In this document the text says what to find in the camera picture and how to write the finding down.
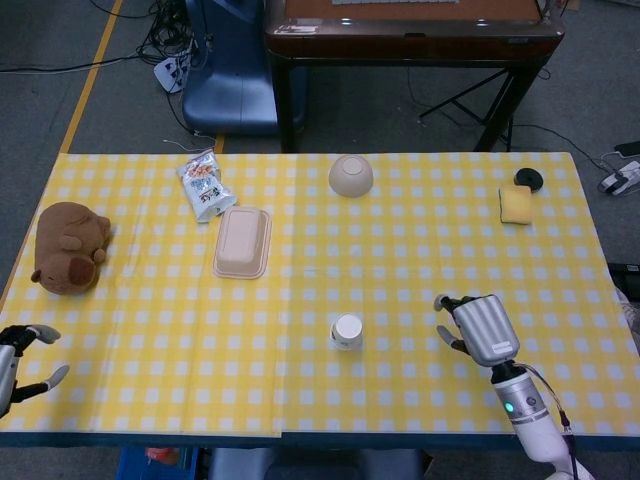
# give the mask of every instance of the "beige plastic container lid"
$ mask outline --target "beige plastic container lid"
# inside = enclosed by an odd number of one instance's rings
[[[222,217],[213,272],[218,277],[258,278],[267,268],[271,216],[253,207],[231,207]]]

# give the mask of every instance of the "blue crate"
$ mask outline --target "blue crate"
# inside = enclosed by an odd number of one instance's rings
[[[188,468],[149,462],[144,448],[123,448],[120,455],[117,480],[195,480],[198,464],[198,449],[186,449]]]

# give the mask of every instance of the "robot finger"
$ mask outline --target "robot finger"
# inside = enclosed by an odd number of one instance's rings
[[[11,403],[21,403],[31,397],[40,395],[49,391],[49,387],[46,383],[34,383],[32,385],[26,385],[24,387],[16,388],[11,394]]]
[[[51,375],[48,379],[46,379],[43,382],[48,385],[49,388],[47,390],[51,390],[52,388],[57,387],[60,384],[60,382],[64,379],[64,377],[67,376],[67,373],[69,373],[69,365],[63,365],[62,367],[57,369],[55,372],[53,372],[53,375]]]
[[[441,293],[433,300],[433,309],[436,312],[440,312],[444,308],[442,305],[442,300],[444,300],[445,298],[449,297],[447,297],[444,293]]]
[[[459,352],[466,353],[469,355],[469,351],[467,350],[467,345],[464,343],[464,340],[460,340],[453,333],[449,331],[449,329],[443,325],[438,325],[436,327],[436,331],[440,338],[449,345],[454,350],[458,350]]]
[[[60,332],[48,325],[29,325],[28,328],[36,333],[38,340],[48,345],[51,345],[60,338]]]

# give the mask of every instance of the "sponge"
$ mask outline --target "sponge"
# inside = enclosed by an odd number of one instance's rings
[[[525,185],[503,185],[500,196],[500,221],[529,225],[533,221],[531,188]]]

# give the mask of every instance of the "table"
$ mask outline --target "table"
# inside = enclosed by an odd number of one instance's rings
[[[240,203],[273,218],[255,281],[212,274],[219,219],[195,223],[187,158],[58,158],[37,213],[84,202],[114,237],[97,288],[57,297],[29,281],[29,233],[0,322],[63,334],[26,352],[21,383],[71,371],[13,407],[0,443],[517,447],[489,371],[439,341],[431,307],[493,292],[580,445],[638,445],[640,361],[568,154],[367,155],[374,189],[355,200],[328,186],[337,155],[221,155]],[[545,177],[534,224],[502,225],[498,186],[525,165]],[[360,353],[328,343],[345,311]]]
[[[290,72],[301,65],[506,68],[475,151],[490,151],[564,35],[555,2],[338,5],[268,0],[270,54],[282,152],[295,152]]]

